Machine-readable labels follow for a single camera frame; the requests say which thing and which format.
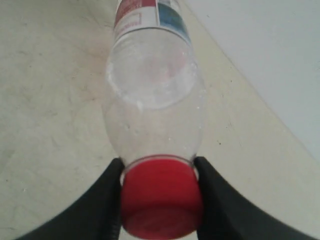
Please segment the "beige floor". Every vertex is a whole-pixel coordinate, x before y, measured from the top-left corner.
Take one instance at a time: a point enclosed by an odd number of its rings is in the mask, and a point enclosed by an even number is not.
[[[115,156],[100,106],[116,5],[0,1],[1,240],[58,214]],[[182,8],[208,90],[199,154],[262,209],[320,238],[319,164]]]

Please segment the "red label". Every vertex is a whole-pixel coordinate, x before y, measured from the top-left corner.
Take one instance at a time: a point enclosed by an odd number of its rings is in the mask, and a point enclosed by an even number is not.
[[[156,0],[122,0],[116,11],[114,26],[128,13],[143,7],[155,7]]]

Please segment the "clear plastic bottle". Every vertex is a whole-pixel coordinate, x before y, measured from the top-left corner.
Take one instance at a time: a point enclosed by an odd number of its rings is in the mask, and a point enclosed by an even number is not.
[[[122,0],[114,32],[103,114],[126,166],[123,226],[144,239],[179,238],[202,214],[192,160],[206,95],[179,4]]]

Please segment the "floor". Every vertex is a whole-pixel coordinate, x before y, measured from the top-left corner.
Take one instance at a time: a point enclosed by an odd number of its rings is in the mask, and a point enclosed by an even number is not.
[[[0,2],[1,240],[61,212],[116,156],[101,113],[116,6]],[[263,210],[320,238],[319,163],[181,7],[208,91],[199,155]]]

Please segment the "blue label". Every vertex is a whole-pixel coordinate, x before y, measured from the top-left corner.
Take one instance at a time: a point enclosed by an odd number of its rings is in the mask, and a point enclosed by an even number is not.
[[[168,5],[158,3],[158,12],[160,25],[164,28],[168,28],[175,33],[178,33],[187,42],[190,43],[187,27],[178,12]]]

